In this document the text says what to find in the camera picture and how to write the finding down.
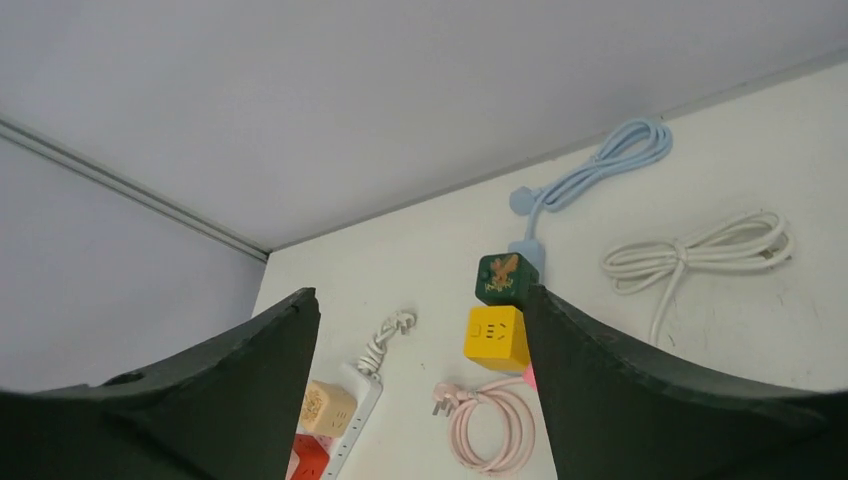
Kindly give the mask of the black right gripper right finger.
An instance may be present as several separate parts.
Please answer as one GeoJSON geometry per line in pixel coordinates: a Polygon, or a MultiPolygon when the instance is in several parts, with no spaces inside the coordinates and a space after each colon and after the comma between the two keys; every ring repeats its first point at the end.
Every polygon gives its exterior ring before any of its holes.
{"type": "Polygon", "coordinates": [[[549,292],[524,309],[561,479],[843,479],[847,395],[712,370],[549,292]]]}

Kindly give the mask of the yellow cube socket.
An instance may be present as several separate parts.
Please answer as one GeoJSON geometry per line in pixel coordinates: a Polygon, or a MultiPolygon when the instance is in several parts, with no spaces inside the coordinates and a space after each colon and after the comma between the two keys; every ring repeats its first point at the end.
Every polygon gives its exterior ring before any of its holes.
{"type": "Polygon", "coordinates": [[[514,306],[472,308],[463,353],[488,370],[521,375],[531,362],[523,313],[514,306]]]}

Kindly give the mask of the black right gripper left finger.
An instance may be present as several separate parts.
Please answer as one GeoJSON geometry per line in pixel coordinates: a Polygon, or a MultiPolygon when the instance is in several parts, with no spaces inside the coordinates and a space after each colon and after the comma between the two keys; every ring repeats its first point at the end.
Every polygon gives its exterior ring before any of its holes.
{"type": "Polygon", "coordinates": [[[320,324],[313,288],[98,385],[1,395],[5,479],[280,479],[320,324]]]}

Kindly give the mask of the beige cube socket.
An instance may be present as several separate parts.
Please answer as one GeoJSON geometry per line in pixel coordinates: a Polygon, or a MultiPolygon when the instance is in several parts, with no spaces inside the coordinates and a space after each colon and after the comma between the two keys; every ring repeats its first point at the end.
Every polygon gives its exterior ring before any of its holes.
{"type": "Polygon", "coordinates": [[[357,406],[357,400],[341,386],[312,380],[305,389],[299,424],[310,434],[340,438],[357,406]]]}

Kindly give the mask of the dark green cube socket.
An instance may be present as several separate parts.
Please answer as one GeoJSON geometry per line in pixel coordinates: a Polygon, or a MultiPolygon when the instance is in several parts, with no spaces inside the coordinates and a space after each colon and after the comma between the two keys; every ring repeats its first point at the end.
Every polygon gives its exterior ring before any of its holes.
{"type": "Polygon", "coordinates": [[[523,311],[538,270],[520,253],[508,252],[480,258],[475,279],[476,298],[487,306],[513,306],[523,311]]]}

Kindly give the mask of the white multicolour power strip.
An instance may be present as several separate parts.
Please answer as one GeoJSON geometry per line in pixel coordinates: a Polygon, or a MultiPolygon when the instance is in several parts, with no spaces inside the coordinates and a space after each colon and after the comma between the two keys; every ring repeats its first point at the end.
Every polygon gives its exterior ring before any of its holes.
{"type": "Polygon", "coordinates": [[[365,423],[383,392],[383,385],[375,373],[365,374],[351,362],[343,363],[340,366],[340,374],[335,380],[325,383],[341,386],[358,402],[358,406],[347,430],[340,438],[313,435],[306,432],[300,426],[298,416],[298,426],[295,435],[307,434],[318,439],[329,455],[329,463],[321,479],[338,479],[345,462],[349,458],[356,441],[363,431],[365,423]]]}

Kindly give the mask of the orange-red cube socket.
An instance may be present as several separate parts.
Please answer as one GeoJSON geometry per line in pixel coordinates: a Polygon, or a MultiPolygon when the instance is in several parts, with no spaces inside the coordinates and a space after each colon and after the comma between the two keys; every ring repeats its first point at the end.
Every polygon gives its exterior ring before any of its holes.
{"type": "Polygon", "coordinates": [[[287,479],[320,480],[327,465],[329,455],[314,436],[296,434],[292,444],[287,479]]]}

